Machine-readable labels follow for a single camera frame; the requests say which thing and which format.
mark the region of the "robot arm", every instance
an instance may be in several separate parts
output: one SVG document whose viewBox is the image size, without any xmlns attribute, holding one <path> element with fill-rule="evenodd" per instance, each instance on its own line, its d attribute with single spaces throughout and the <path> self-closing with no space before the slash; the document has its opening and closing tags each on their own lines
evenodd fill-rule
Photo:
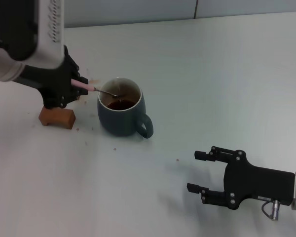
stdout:
<svg viewBox="0 0 296 237">
<path fill-rule="evenodd" d="M 223 178 L 223 192 L 211 191 L 195 184 L 187 184 L 191 193 L 201 194 L 204 204 L 238 209 L 248 198 L 265 201 L 262 211 L 268 218 L 278 220 L 280 205 L 292 206 L 296 210 L 296 173 L 266 169 L 251 165 L 246 153 L 212 147 L 211 151 L 195 152 L 195 159 L 227 163 Z M 264 206 L 273 203 L 272 214 L 264 211 Z"/>
<path fill-rule="evenodd" d="M 0 81 L 37 89 L 44 106 L 64 108 L 88 84 L 64 46 L 63 0 L 0 0 Z"/>
</svg>

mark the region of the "wooden block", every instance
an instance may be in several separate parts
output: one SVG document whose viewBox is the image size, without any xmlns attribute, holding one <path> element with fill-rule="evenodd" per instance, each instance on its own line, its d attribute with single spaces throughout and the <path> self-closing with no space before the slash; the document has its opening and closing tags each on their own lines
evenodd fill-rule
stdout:
<svg viewBox="0 0 296 237">
<path fill-rule="evenodd" d="M 38 118 L 41 124 L 44 126 L 56 124 L 63 126 L 67 129 L 72 129 L 75 121 L 75 115 L 73 110 L 60 108 L 48 110 L 45 107 L 43 107 Z"/>
</svg>

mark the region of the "metal spoon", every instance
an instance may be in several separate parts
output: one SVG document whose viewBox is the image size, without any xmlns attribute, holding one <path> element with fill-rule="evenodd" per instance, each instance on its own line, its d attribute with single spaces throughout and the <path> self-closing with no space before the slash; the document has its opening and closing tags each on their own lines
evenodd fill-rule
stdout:
<svg viewBox="0 0 296 237">
<path fill-rule="evenodd" d="M 117 99 L 117 98 L 120 98 L 120 97 L 124 97 L 124 96 L 125 96 L 125 95 L 114 95 L 114 94 L 112 94 L 112 93 L 109 93 L 109 92 L 107 92 L 107 91 L 103 91 L 103 90 L 99 90 L 99 89 L 97 89 L 97 88 L 94 88 L 94 91 L 98 91 L 98 92 L 102 92 L 102 93 L 104 93 L 104 94 L 110 95 L 110 96 L 112 96 L 114 99 Z"/>
</svg>

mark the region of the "mug handle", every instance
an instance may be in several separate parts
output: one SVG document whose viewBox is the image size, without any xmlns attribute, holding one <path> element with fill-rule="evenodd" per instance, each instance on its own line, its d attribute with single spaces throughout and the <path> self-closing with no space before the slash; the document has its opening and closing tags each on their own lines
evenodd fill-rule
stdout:
<svg viewBox="0 0 296 237">
<path fill-rule="evenodd" d="M 148 115 L 144 113 L 138 113 L 136 117 L 136 131 L 144 138 L 150 138 L 153 135 L 152 121 Z"/>
</svg>

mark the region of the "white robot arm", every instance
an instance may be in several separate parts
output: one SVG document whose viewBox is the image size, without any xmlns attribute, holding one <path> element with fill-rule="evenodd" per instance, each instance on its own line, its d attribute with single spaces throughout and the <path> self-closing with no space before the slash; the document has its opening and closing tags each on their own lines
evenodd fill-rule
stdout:
<svg viewBox="0 0 296 237">
<path fill-rule="evenodd" d="M 36 88 L 46 108 L 61 107 L 88 84 L 64 46 L 64 0 L 0 0 L 0 81 Z"/>
</svg>

